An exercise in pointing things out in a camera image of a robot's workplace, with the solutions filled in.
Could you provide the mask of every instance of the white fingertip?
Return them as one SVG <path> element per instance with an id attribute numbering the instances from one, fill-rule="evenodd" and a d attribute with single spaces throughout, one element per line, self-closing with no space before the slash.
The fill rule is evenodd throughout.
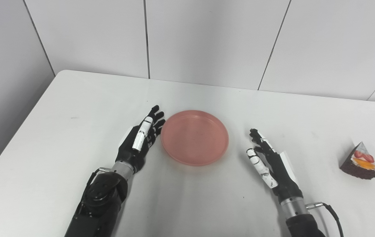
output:
<path id="1" fill-rule="evenodd" d="M 141 151 L 142 145 L 144 144 L 144 140 L 148 135 L 148 131 L 150 130 L 152 122 L 153 122 L 152 117 L 146 117 L 144 119 L 144 121 L 141 124 L 141 127 L 138 130 L 138 133 L 136 134 L 132 149 Z"/>
<path id="2" fill-rule="evenodd" d="M 256 152 L 255 152 L 255 150 L 253 150 L 253 148 L 249 148 L 249 149 L 246 151 L 246 154 L 247 154 L 247 156 L 251 157 L 251 156 L 255 156 L 255 155 L 256 155 Z"/>

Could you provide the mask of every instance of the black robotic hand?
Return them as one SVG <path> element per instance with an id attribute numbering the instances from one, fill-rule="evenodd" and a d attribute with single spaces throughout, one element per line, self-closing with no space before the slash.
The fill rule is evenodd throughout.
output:
<path id="1" fill-rule="evenodd" d="M 299 186 L 292 178 L 294 175 L 287 171 L 285 154 L 278 154 L 271 146 L 269 141 L 256 129 L 250 129 L 252 141 L 257 144 L 255 148 L 247 150 L 247 154 L 256 170 L 267 185 L 272 189 L 273 193 L 278 197 L 279 204 L 284 212 L 287 227 L 292 237 L 325 237 L 318 229 L 318 225 L 314 217 L 308 212 L 308 206 L 303 200 L 303 193 Z M 259 158 L 258 153 L 265 156 L 271 170 L 266 167 Z M 338 216 L 333 214 L 339 225 Z"/>
<path id="2" fill-rule="evenodd" d="M 134 168 L 134 173 L 142 169 L 145 164 L 145 156 L 156 141 L 157 136 L 161 134 L 165 119 L 162 119 L 164 112 L 159 112 L 159 110 L 160 107 L 158 105 L 154 106 L 145 119 L 131 129 L 119 147 L 116 162 L 125 161 L 129 163 Z M 136 139 L 143 139 L 139 146 L 140 150 L 134 148 L 134 143 L 138 142 Z"/>
<path id="3" fill-rule="evenodd" d="M 154 106 L 134 126 L 123 143 L 112 168 L 91 174 L 65 237 L 110 237 L 128 192 L 128 180 L 145 164 L 145 156 L 165 123 L 163 112 Z"/>

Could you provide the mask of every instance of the white finger segment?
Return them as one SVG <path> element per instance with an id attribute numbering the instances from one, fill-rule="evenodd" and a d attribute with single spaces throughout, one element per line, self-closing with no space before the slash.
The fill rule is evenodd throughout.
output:
<path id="1" fill-rule="evenodd" d="M 141 151 L 142 144 L 144 144 L 144 140 L 148 135 L 148 131 L 150 130 L 152 123 L 153 123 L 152 117 L 146 117 L 144 119 L 144 121 L 141 124 L 141 127 L 138 130 L 138 133 L 136 134 L 132 149 Z"/>
<path id="2" fill-rule="evenodd" d="M 269 173 L 269 168 L 266 167 L 264 162 L 257 156 L 256 152 L 250 148 L 246 151 L 247 156 L 249 157 L 250 161 L 252 162 L 253 166 L 255 167 L 256 171 L 261 175 L 264 182 L 270 187 L 271 189 L 278 186 L 278 182 L 272 177 Z"/>

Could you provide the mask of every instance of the orange fruit slice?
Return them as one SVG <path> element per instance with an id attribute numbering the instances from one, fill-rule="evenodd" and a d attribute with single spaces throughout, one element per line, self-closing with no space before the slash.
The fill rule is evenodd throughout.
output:
<path id="1" fill-rule="evenodd" d="M 368 169 L 368 170 L 373 170 L 375 168 L 375 165 L 370 163 L 370 162 L 360 160 L 360 159 L 356 159 L 356 158 L 353 158 L 353 160 L 355 162 L 357 162 L 362 168 L 365 168 L 365 169 Z"/>

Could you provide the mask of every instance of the chocolate cake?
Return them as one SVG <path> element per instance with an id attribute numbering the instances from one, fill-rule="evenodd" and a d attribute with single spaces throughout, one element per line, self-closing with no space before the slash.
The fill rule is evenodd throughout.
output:
<path id="1" fill-rule="evenodd" d="M 375 163 L 363 142 L 358 144 L 351 154 L 345 159 L 340 169 L 347 174 L 362 179 L 373 179 L 375 177 Z"/>

